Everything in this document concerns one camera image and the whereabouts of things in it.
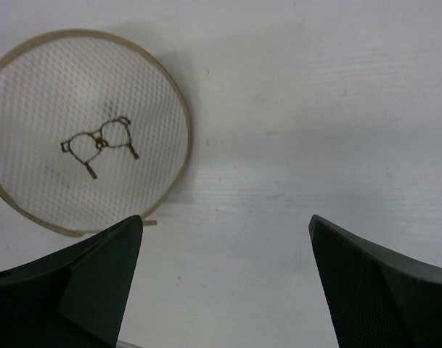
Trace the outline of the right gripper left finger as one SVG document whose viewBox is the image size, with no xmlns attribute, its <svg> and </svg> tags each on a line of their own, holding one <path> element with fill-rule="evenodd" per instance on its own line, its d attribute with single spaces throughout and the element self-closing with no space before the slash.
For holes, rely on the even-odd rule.
<svg viewBox="0 0 442 348">
<path fill-rule="evenodd" d="M 0 347 L 116 347 L 143 237 L 131 216 L 0 272 Z"/>
</svg>

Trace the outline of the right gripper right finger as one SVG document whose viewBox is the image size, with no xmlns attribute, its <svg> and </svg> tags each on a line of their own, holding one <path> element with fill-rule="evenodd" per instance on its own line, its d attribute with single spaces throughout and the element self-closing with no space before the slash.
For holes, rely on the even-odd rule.
<svg viewBox="0 0 442 348">
<path fill-rule="evenodd" d="M 308 230 L 340 347 L 442 347 L 442 268 L 318 215 Z"/>
</svg>

